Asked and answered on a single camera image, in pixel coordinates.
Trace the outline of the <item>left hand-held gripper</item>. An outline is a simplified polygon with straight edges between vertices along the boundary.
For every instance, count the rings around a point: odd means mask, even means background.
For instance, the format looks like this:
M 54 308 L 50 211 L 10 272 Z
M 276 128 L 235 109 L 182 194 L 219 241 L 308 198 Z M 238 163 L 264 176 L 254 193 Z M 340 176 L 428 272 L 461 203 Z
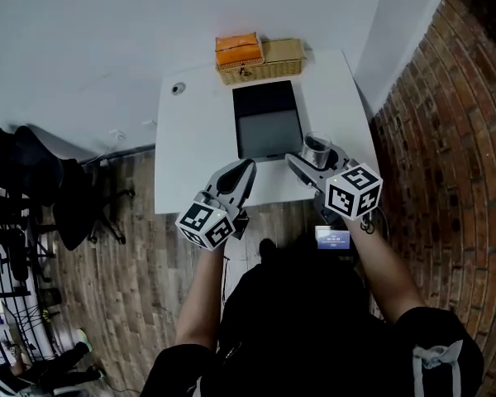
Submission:
M 175 222 L 184 237 L 207 250 L 215 250 L 229 237 L 241 239 L 249 222 L 242 208 L 250 196 L 257 173 L 252 159 L 231 162 L 218 170 Z

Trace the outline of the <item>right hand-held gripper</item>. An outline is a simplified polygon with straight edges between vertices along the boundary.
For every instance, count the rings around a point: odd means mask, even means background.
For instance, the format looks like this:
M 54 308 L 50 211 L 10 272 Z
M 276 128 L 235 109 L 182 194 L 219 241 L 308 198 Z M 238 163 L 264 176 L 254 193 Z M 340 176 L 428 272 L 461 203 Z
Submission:
M 371 218 L 378 207 L 382 178 L 366 163 L 349 160 L 340 147 L 330 149 L 328 170 L 319 170 L 295 154 L 286 154 L 285 161 L 303 184 L 317 191 L 315 209 L 327 225 Z

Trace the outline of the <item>clear glass cup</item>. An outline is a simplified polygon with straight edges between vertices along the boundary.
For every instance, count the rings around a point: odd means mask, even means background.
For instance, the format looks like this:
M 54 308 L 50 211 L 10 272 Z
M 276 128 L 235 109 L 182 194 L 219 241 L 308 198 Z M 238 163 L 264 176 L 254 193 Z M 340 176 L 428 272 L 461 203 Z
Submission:
M 326 167 L 331 152 L 331 140 L 320 132 L 308 132 L 303 138 L 301 157 L 319 170 Z

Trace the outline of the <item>black tray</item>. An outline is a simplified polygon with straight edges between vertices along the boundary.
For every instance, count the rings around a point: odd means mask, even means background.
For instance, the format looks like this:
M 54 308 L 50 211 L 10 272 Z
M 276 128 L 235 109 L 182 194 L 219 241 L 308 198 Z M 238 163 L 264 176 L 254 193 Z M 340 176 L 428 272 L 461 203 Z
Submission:
M 232 99 L 239 158 L 279 160 L 302 150 L 303 131 L 289 80 L 235 88 Z

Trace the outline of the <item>person's right forearm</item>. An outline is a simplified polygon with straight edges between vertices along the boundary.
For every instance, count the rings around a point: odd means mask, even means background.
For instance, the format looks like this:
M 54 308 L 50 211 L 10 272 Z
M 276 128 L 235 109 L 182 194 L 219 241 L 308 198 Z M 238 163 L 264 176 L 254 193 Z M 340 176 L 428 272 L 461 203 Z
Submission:
M 404 261 L 377 231 L 364 231 L 359 220 L 344 220 L 359 254 L 380 312 L 396 323 L 407 311 L 426 304 Z

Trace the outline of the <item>person's left forearm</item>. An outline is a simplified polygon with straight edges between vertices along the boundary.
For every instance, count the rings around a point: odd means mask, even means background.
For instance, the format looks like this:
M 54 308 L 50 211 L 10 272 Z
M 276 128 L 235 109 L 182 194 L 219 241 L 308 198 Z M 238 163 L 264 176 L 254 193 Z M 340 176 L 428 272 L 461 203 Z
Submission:
M 221 319 L 224 248 L 203 250 L 176 324 L 175 344 L 195 344 L 211 352 L 217 348 Z

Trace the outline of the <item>white table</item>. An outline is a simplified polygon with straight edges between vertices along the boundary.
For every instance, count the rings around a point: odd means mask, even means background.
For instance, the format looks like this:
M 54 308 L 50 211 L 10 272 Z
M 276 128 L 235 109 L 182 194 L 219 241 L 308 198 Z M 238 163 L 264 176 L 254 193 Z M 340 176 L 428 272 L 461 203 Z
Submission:
M 311 50 L 299 75 L 290 77 L 302 131 L 328 136 L 349 157 L 377 170 L 379 163 L 343 52 Z M 178 96 L 174 84 L 186 89 Z M 211 176 L 238 159 L 231 86 L 213 63 L 162 81 L 155 139 L 155 213 L 179 213 Z

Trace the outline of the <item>small display screen device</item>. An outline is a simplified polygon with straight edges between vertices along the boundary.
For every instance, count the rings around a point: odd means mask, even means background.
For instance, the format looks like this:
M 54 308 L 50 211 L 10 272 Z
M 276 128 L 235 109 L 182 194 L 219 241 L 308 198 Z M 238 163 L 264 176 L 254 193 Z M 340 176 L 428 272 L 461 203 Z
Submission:
M 330 226 L 315 226 L 317 248 L 319 250 L 349 250 L 351 235 L 347 230 Z

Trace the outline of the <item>wicker basket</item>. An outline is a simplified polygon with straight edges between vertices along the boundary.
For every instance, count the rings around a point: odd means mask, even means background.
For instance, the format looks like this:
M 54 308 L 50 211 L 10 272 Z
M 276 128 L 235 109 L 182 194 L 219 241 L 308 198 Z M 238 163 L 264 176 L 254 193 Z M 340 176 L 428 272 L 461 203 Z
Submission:
M 299 75 L 306 64 L 303 41 L 287 38 L 261 43 L 262 58 L 216 66 L 225 85 Z

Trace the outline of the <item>orange pouch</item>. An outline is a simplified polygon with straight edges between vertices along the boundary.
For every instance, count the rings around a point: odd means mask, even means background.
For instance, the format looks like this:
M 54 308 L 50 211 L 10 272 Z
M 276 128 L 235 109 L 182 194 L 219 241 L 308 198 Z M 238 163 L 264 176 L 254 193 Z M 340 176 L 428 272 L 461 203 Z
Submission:
M 217 65 L 230 65 L 263 57 L 260 42 L 255 32 L 245 35 L 217 37 L 215 39 Z

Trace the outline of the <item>person's black clothing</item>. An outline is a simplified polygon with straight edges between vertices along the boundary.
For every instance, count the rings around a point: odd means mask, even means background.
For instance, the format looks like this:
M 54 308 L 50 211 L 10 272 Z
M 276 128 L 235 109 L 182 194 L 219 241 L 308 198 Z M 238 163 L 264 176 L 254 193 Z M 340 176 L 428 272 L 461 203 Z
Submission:
M 141 397 L 475 397 L 484 368 L 451 311 L 416 307 L 386 323 L 351 265 L 303 244 L 241 277 L 217 345 L 163 350 Z

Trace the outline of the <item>black office chair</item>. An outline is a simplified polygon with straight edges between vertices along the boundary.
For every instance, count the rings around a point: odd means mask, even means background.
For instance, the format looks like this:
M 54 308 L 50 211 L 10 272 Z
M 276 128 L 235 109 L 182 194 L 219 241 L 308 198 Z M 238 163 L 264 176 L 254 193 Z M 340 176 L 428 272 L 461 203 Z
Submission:
M 106 206 L 135 191 L 105 194 L 100 176 L 88 172 L 76 159 L 60 159 L 26 126 L 15 132 L 0 129 L 0 178 L 35 203 L 52 209 L 56 230 L 67 250 L 83 241 L 97 241 L 95 227 L 102 224 L 124 245 L 126 238 L 106 216 Z

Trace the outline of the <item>black metal railing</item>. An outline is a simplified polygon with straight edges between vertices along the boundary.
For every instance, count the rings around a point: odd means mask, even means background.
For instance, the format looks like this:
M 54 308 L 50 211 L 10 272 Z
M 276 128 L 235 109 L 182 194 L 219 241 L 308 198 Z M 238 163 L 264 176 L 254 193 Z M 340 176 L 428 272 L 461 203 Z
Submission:
M 52 319 L 62 298 L 43 270 L 54 255 L 37 221 L 28 197 L 10 194 L 0 180 L 0 363 L 13 362 L 13 345 L 28 362 L 49 360 L 61 352 Z

